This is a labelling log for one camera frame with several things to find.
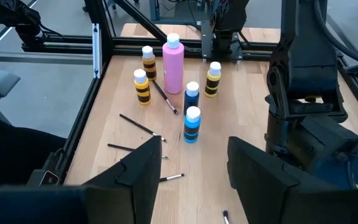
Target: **blue bottle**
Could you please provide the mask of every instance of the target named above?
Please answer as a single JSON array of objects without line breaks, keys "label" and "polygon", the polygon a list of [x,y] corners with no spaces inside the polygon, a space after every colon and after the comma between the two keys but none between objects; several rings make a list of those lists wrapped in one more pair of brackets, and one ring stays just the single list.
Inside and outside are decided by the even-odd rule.
[{"label": "blue bottle", "polygon": [[186,85],[185,105],[183,114],[186,115],[187,109],[191,106],[198,106],[198,99],[200,98],[200,85],[196,82],[189,82]]},{"label": "blue bottle", "polygon": [[188,143],[194,143],[198,139],[198,131],[201,125],[201,111],[196,106],[191,106],[187,109],[185,116],[185,129],[183,135],[185,141]]}]

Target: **white bottle cap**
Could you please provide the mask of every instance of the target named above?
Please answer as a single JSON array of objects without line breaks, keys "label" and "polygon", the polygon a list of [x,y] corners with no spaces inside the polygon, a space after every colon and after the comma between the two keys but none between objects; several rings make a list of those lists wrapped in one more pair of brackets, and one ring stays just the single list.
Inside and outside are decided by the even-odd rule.
[{"label": "white bottle cap", "polygon": [[139,84],[143,84],[146,82],[146,72],[143,69],[137,69],[134,71],[135,81]]},{"label": "white bottle cap", "polygon": [[153,58],[153,48],[150,46],[142,47],[143,58],[145,59],[152,59]]},{"label": "white bottle cap", "polygon": [[198,94],[198,88],[200,85],[196,82],[189,82],[186,85],[186,94],[188,96],[196,96]]},{"label": "white bottle cap", "polygon": [[209,74],[218,76],[221,73],[222,66],[219,62],[211,62],[209,65]]},{"label": "white bottle cap", "polygon": [[195,123],[200,119],[201,111],[196,106],[191,106],[186,110],[186,119],[191,122]]},{"label": "white bottle cap", "polygon": [[180,43],[179,34],[171,33],[167,35],[167,46],[171,49],[176,49],[179,47]]}]

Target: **wooden tabletop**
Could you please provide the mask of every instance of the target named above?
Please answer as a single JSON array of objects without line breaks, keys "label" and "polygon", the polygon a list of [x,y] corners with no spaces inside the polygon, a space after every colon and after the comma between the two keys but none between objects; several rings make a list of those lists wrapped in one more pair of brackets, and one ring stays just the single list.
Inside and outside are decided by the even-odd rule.
[{"label": "wooden tabletop", "polygon": [[[160,25],[166,32],[176,32],[182,38],[198,39],[199,33],[188,26]],[[276,29],[244,29],[250,41],[277,42]],[[151,37],[137,24],[126,24],[122,36]],[[157,83],[163,86],[162,58],[157,58]],[[206,82],[209,65],[201,59],[185,59],[184,83],[196,81],[201,90]],[[161,183],[155,201],[153,224],[223,222],[222,209],[227,209],[231,223],[247,223],[239,197],[230,187],[226,170],[227,139],[238,136],[264,149],[267,128],[268,95],[267,62],[223,63],[218,95],[207,98],[201,94],[199,107],[202,123],[199,140],[188,144],[183,140],[183,92],[168,95],[181,112],[175,116],[154,86],[152,102],[138,103],[133,71],[142,68],[140,57],[114,56],[99,89],[81,141],[67,175],[66,184],[77,185],[98,175],[118,162],[128,152],[107,147],[114,143],[137,147],[151,135],[119,117],[122,113],[161,134],[161,177],[185,173],[180,179]],[[349,119],[343,125],[358,134],[358,102],[339,75],[344,107]]]}]

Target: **paint bottle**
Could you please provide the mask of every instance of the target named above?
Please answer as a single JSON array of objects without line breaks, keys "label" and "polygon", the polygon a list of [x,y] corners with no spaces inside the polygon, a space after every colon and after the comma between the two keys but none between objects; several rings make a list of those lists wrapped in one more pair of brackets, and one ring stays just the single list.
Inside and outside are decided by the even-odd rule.
[{"label": "paint bottle", "polygon": [[164,63],[164,89],[177,94],[183,88],[183,69],[185,47],[180,43],[178,34],[168,34],[167,42],[162,46]]},{"label": "paint bottle", "polygon": [[196,106],[191,106],[187,109],[185,116],[185,129],[183,135],[185,141],[194,143],[198,139],[198,131],[201,125],[201,111]]},{"label": "paint bottle", "polygon": [[221,79],[221,69],[222,66],[219,62],[212,62],[209,65],[209,71],[206,76],[206,84],[204,91],[206,96],[216,96],[216,93],[218,92],[219,81]]},{"label": "paint bottle", "polygon": [[143,53],[143,69],[146,71],[146,76],[149,81],[157,79],[157,69],[155,67],[155,56],[153,54],[153,48],[150,46],[144,46],[142,48]]},{"label": "paint bottle", "polygon": [[135,70],[135,87],[137,92],[137,99],[141,105],[148,105],[152,101],[150,95],[149,79],[143,69]]},{"label": "paint bottle", "polygon": [[184,103],[184,112],[186,115],[187,109],[191,106],[198,106],[198,99],[200,98],[199,84],[196,82],[189,82],[186,85],[185,92],[185,103]]}]

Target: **person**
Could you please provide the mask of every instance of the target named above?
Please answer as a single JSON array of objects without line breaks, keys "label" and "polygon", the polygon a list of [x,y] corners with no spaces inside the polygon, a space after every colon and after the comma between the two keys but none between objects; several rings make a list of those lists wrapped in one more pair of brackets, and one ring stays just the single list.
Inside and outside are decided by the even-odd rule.
[{"label": "person", "polygon": [[65,138],[0,120],[0,185],[26,184],[34,169],[41,169],[49,154],[65,142]]}]

